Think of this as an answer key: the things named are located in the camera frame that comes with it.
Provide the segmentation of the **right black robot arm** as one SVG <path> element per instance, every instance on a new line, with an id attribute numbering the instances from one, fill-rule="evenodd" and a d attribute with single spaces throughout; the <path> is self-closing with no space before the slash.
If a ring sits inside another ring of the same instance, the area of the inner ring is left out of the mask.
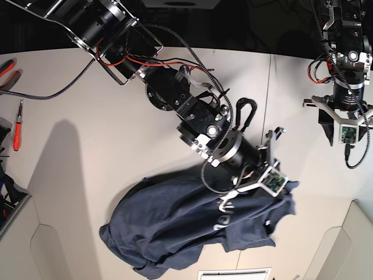
<path id="1" fill-rule="evenodd" d="M 232 177 L 220 191 L 220 210 L 238 194 L 261 188 L 276 197 L 288 178 L 279 170 L 274 144 L 282 128 L 269 131 L 264 146 L 245 138 L 257 109 L 252 99 L 231 104 L 227 90 L 200 59 L 170 61 L 157 55 L 162 42 L 121 1 L 14 1 L 14 5 L 66 30 L 70 40 L 89 53 L 118 84 L 137 77 L 156 108 L 180 118 L 181 139 L 204 158 L 205 166 L 222 166 Z"/>

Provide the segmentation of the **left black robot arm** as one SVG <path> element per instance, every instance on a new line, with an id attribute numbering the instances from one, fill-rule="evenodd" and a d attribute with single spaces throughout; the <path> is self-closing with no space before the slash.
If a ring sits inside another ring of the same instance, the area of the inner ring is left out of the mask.
<path id="1" fill-rule="evenodd" d="M 321 55 L 310 66 L 317 69 L 325 62 L 328 77 L 314 83 L 331 83 L 333 93 L 304 100 L 307 107 L 319 110 L 318 122 L 333 143 L 334 125 L 338 124 L 340 144 L 355 146 L 372 128 L 372 106 L 364 101 L 364 89 L 370 84 L 372 47 L 363 33 L 367 11 L 365 1 L 310 1 L 319 33 Z"/>

